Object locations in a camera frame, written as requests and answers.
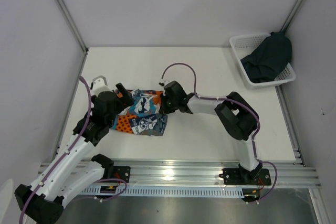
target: laundry basket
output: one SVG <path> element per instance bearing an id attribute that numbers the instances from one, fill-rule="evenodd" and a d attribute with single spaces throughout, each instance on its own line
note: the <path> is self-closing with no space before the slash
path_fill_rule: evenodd
<path id="1" fill-rule="evenodd" d="M 286 68 L 275 78 L 274 81 L 262 82 L 262 83 L 253 83 L 250 81 L 243 64 L 241 63 L 241 59 L 250 55 L 254 49 L 256 49 L 261 42 L 264 41 L 265 38 L 271 36 L 268 33 L 258 33 L 258 34 L 250 34 L 250 35 L 240 35 L 234 36 L 230 39 L 230 44 L 232 50 L 237 59 L 238 68 L 244 84 L 247 89 L 255 89 L 269 86 L 279 86 L 283 83 L 294 81 L 296 78 L 296 74 L 292 69 L 290 64 L 287 64 Z"/>

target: cable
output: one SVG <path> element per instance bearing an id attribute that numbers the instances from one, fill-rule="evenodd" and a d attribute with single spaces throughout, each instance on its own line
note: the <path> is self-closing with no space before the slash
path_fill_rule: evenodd
<path id="1" fill-rule="evenodd" d="M 82 199 L 99 199 L 100 202 L 103 202 L 103 201 L 108 201 L 110 199 L 114 199 L 114 198 L 117 198 L 119 197 L 122 193 L 124 193 L 127 189 L 127 182 L 123 179 L 119 179 L 119 178 L 106 178 L 106 179 L 100 179 L 98 181 L 96 181 L 95 183 L 101 183 L 101 182 L 111 182 L 111 181 L 118 181 L 118 182 L 122 182 L 124 183 L 125 185 L 125 188 L 121 190 L 121 192 L 109 197 L 109 198 L 106 198 L 106 199 L 99 199 L 97 198 L 96 196 L 94 197 L 90 197 L 90 196 L 86 196 L 86 197 L 82 197 L 82 198 L 78 198 L 78 199 L 74 199 L 72 200 L 71 202 L 76 202 L 76 201 L 79 201 L 79 200 L 82 200 Z"/>
<path id="2" fill-rule="evenodd" d="M 255 120 L 257 121 L 257 130 L 256 130 L 256 131 L 254 132 L 254 134 L 252 135 L 252 146 L 253 146 L 254 158 L 255 158 L 257 161 L 259 161 L 260 163 L 262 163 L 262 164 L 269 164 L 269 165 L 273 166 L 274 171 L 275 171 L 275 177 L 274 177 L 274 182 L 273 182 L 272 187 L 270 188 L 270 190 L 268 191 L 268 193 L 266 193 L 264 196 L 262 196 L 262 197 L 259 199 L 259 201 L 262 200 L 262 199 L 265 199 L 265 198 L 266 198 L 266 197 L 267 197 L 267 196 L 274 190 L 274 188 L 275 188 L 275 185 L 276 185 L 276 183 L 277 183 L 277 181 L 278 181 L 278 170 L 277 170 L 275 164 L 273 164 L 272 162 L 269 162 L 269 161 L 262 161 L 262 160 L 260 160 L 260 159 L 258 158 L 258 156 L 257 156 L 257 149 L 256 149 L 256 143 L 255 143 L 254 138 L 255 138 L 255 136 L 258 134 L 258 132 L 260 131 L 260 121 L 259 121 L 258 116 L 257 116 L 256 113 L 255 113 L 253 110 L 251 110 L 249 107 L 247 107 L 247 106 L 245 106 L 244 104 L 242 104 L 242 103 L 240 103 L 240 102 L 237 102 L 237 101 L 235 101 L 235 100 L 232 100 L 232 99 L 229 99 L 229 98 L 226 98 L 226 97 L 218 97 L 218 98 L 215 98 L 215 97 L 204 97 L 204 96 L 200 96 L 200 95 L 198 95 L 197 92 L 196 92 L 196 82 L 197 82 L 196 72 L 195 72 L 195 70 L 194 70 L 190 65 L 188 65 L 188 64 L 186 64 L 186 63 L 177 62 L 177 63 L 173 63 L 173 64 L 169 65 L 169 66 L 166 67 L 166 69 L 163 71 L 163 74 L 162 74 L 161 79 L 164 78 L 164 75 L 166 74 L 166 72 L 167 72 L 168 69 L 170 69 L 172 66 L 176 66 L 176 65 L 183 65 L 183 66 L 186 66 L 186 67 L 190 68 L 191 71 L 193 72 L 193 74 L 194 74 L 194 94 L 195 94 L 195 96 L 196 96 L 198 99 L 200 99 L 200 100 L 209 100 L 209 101 L 228 101 L 228 102 L 237 104 L 237 105 L 241 106 L 243 109 L 247 110 L 249 113 L 251 113 L 252 116 L 253 116 L 253 117 L 255 118 Z"/>
<path id="3" fill-rule="evenodd" d="M 89 99 L 89 105 L 88 105 L 88 113 L 86 115 L 86 120 L 85 123 L 83 125 L 83 128 L 81 129 L 81 131 L 79 132 L 78 136 L 76 137 L 76 139 L 74 140 L 74 142 L 71 144 L 71 146 L 69 147 L 68 151 L 71 151 L 73 149 L 73 147 L 77 144 L 78 140 L 80 139 L 80 137 L 83 135 L 86 127 L 88 126 L 89 123 L 89 119 L 90 119 L 90 111 L 91 111 L 91 93 L 90 93 L 90 88 L 89 85 L 87 84 L 86 80 L 80 76 L 79 80 L 85 85 L 85 88 L 87 90 L 88 93 L 88 99 Z M 53 170 L 57 167 L 57 165 L 67 156 L 66 153 L 63 153 L 62 156 L 54 163 L 54 165 L 51 167 L 51 169 L 47 172 L 47 174 L 44 176 L 44 178 L 41 180 L 42 183 L 44 183 L 48 177 L 50 176 L 50 174 L 53 172 Z M 20 214 L 20 219 L 19 219 L 19 224 L 23 224 L 23 218 L 25 215 L 25 212 L 27 210 L 27 207 L 30 203 L 30 201 L 32 200 L 33 196 L 35 195 L 35 193 L 40 189 L 41 185 L 37 185 L 36 188 L 34 189 L 34 191 L 31 193 L 31 195 L 29 195 L 26 203 L 24 204 L 21 214 Z"/>

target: colorful patterned fabric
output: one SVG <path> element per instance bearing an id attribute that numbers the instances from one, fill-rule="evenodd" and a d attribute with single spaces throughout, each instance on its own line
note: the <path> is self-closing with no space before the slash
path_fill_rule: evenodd
<path id="1" fill-rule="evenodd" d="M 134 99 L 134 105 L 117 116 L 112 129 L 131 134 L 162 136 L 167 125 L 167 115 L 159 113 L 162 91 L 128 91 Z"/>

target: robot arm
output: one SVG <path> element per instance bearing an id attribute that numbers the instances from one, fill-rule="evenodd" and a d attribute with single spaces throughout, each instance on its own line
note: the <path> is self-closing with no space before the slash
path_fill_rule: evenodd
<path id="1" fill-rule="evenodd" d="M 257 130 L 257 121 L 242 106 L 248 107 L 257 117 L 259 116 L 237 92 L 231 92 L 227 99 L 236 103 L 220 101 L 216 97 L 200 99 L 193 93 L 186 94 L 178 82 L 166 82 L 164 94 L 161 96 L 160 112 L 168 114 L 180 110 L 189 114 L 206 113 L 217 116 L 229 135 L 237 140 L 239 172 L 242 180 L 248 184 L 256 178 L 262 163 L 255 158 L 252 143 L 252 136 Z"/>
<path id="2" fill-rule="evenodd" d="M 27 203 L 25 214 L 39 224 L 54 224 L 63 209 L 87 186 L 101 178 L 111 178 L 113 161 L 101 154 L 94 156 L 89 164 L 77 174 L 70 176 L 78 163 L 108 134 L 117 114 L 132 105 L 133 99 L 122 86 L 116 85 L 122 97 L 108 88 L 106 79 L 93 80 L 91 97 L 94 107 L 89 113 L 89 121 L 82 136 L 87 115 L 78 122 L 73 136 L 64 150 L 58 154 L 48 168 L 29 186 L 19 185 L 15 197 L 20 209 Z"/>

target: gray floor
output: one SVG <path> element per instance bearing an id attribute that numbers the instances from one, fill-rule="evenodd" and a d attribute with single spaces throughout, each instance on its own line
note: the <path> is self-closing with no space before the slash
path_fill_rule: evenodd
<path id="1" fill-rule="evenodd" d="M 318 223 L 308 190 L 277 189 L 260 202 L 241 199 L 119 197 L 70 203 L 57 224 Z"/>

